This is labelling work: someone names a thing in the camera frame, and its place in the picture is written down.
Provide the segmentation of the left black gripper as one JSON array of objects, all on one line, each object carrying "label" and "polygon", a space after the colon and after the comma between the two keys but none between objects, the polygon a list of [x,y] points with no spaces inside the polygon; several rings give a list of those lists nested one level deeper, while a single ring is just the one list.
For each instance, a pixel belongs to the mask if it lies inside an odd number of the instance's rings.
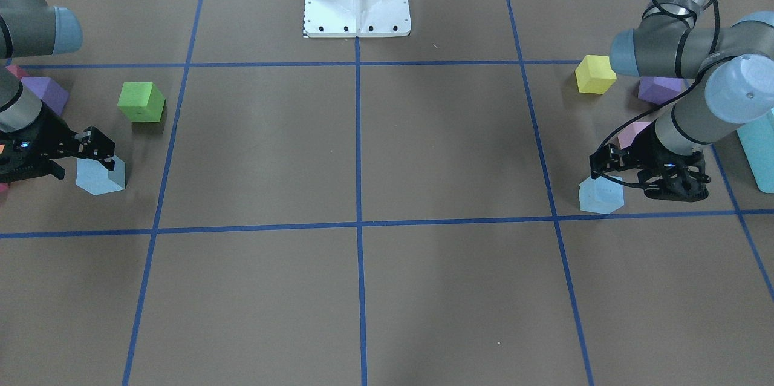
[{"label": "left black gripper", "polygon": [[646,129],[636,135],[635,140],[628,149],[620,149],[614,144],[605,144],[597,149],[591,155],[590,173],[592,179],[602,177],[603,179],[632,189],[647,189],[647,183],[630,183],[622,179],[611,176],[609,172],[630,171],[640,168],[639,165],[633,165],[633,158],[645,169],[655,169],[658,165],[696,165],[702,161],[704,156],[702,152],[692,152],[685,155],[679,152],[672,152],[658,138],[656,125],[649,125]]}]

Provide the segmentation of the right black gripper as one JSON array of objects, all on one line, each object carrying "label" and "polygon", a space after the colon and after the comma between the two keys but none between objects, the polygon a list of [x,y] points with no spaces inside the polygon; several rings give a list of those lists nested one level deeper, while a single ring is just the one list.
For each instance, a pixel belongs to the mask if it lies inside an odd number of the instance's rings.
[{"label": "right black gripper", "polygon": [[53,110],[41,110],[23,129],[2,132],[1,182],[19,182],[36,177],[65,179],[66,170],[56,163],[63,157],[94,160],[114,170],[115,143],[96,127],[74,133]]}]

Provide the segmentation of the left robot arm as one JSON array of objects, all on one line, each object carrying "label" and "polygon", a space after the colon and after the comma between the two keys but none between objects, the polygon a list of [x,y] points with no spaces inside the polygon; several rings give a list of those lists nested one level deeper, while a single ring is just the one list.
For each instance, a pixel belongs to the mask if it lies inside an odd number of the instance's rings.
[{"label": "left robot arm", "polygon": [[605,138],[590,157],[590,176],[613,181],[651,199],[700,201],[710,177],[704,149],[772,110],[772,12],[719,22],[718,0],[650,0],[637,28],[617,34],[611,68],[635,77],[693,80],[660,104],[665,113],[619,148]]}]

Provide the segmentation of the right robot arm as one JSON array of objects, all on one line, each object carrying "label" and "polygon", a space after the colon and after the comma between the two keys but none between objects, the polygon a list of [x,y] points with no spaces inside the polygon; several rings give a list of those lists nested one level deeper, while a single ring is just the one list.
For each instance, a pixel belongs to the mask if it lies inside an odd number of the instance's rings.
[{"label": "right robot arm", "polygon": [[[78,51],[83,42],[80,22],[68,8],[46,0],[1,0],[2,60],[41,57]],[[52,175],[65,177],[58,159],[95,160],[114,170],[114,142],[95,127],[70,129],[5,67],[1,72],[2,182]]]}]

